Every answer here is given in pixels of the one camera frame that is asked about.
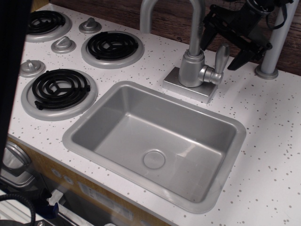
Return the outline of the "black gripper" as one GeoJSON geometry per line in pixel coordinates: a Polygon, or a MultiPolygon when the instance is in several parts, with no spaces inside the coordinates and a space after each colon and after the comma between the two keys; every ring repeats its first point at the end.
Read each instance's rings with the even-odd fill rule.
{"type": "Polygon", "coordinates": [[[228,66],[235,71],[249,62],[256,53],[264,53],[272,49],[272,44],[258,27],[260,20],[273,11],[270,0],[247,0],[237,11],[210,6],[210,12],[203,22],[205,30],[200,47],[206,50],[217,34],[241,49],[228,66]]]}

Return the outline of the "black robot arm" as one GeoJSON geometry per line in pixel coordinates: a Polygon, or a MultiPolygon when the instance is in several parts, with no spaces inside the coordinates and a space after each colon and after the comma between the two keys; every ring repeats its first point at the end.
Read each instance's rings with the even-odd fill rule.
{"type": "Polygon", "coordinates": [[[240,49],[240,52],[228,66],[236,70],[251,60],[260,60],[266,51],[272,49],[272,44],[258,27],[259,21],[265,17],[267,26],[276,30],[284,26],[287,19],[286,5],[292,0],[247,0],[241,9],[233,11],[217,5],[210,6],[210,12],[203,22],[205,31],[200,44],[206,50],[217,34],[230,41],[240,49]],[[281,24],[271,26],[269,14],[275,7],[281,8],[284,20],[281,24]]]}

